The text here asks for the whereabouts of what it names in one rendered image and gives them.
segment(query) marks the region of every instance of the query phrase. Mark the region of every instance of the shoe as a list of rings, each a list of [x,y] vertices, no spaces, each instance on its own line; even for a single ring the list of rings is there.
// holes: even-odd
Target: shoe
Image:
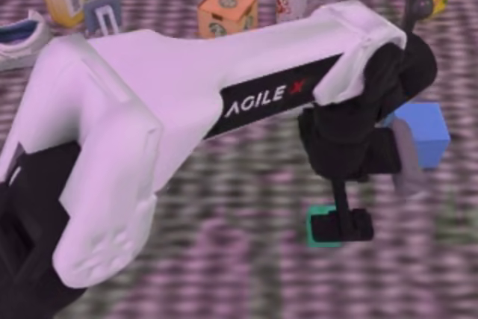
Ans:
[[[52,38],[46,21],[34,10],[27,19],[0,26],[0,71],[33,66]]]

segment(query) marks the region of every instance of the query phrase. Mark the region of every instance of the shoe sole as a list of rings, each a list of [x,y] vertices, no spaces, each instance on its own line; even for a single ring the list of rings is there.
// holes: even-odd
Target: shoe sole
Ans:
[[[21,58],[9,59],[7,61],[0,62],[0,72],[14,69],[24,69],[27,67],[33,67],[37,61],[38,54],[32,54],[22,56]]]

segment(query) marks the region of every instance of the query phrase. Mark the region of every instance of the checkered tablecloth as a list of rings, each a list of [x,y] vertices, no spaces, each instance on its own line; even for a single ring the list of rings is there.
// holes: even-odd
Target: checkered tablecloth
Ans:
[[[127,29],[195,37],[199,0],[123,1]],[[362,1],[393,20],[403,6]],[[44,11],[41,0],[0,0],[0,22],[28,8]],[[260,18],[273,22],[274,0],[261,0]],[[451,191],[458,224],[438,228],[444,235],[478,205],[478,0],[450,0],[417,32],[440,66],[423,98],[441,103],[453,138],[429,173],[430,197],[399,199],[386,176],[351,187],[351,203],[373,214],[376,239],[306,248],[303,209],[331,196],[309,168],[294,112],[283,114],[202,144],[161,194],[139,259],[58,319],[478,318],[478,245],[435,236]],[[28,71],[0,74],[0,140],[27,80]]]

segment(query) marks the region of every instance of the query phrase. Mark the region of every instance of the red x logo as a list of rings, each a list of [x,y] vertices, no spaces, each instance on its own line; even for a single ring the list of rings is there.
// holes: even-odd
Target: red x logo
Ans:
[[[302,80],[299,80],[299,81],[295,81],[293,84],[292,84],[292,88],[289,90],[289,93],[299,93],[302,91],[302,86],[304,86],[304,83],[305,83],[305,79],[302,79]]]

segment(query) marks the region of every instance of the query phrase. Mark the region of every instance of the blue box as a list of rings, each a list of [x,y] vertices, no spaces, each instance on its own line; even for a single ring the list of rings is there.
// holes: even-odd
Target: blue box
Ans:
[[[406,103],[395,111],[395,116],[410,126],[422,168],[436,168],[450,144],[450,133],[440,105],[436,102]]]
[[[316,214],[328,214],[334,211],[334,205],[311,205],[307,210],[307,246],[311,248],[339,248],[342,247],[341,242],[316,242],[312,237],[311,216]]]

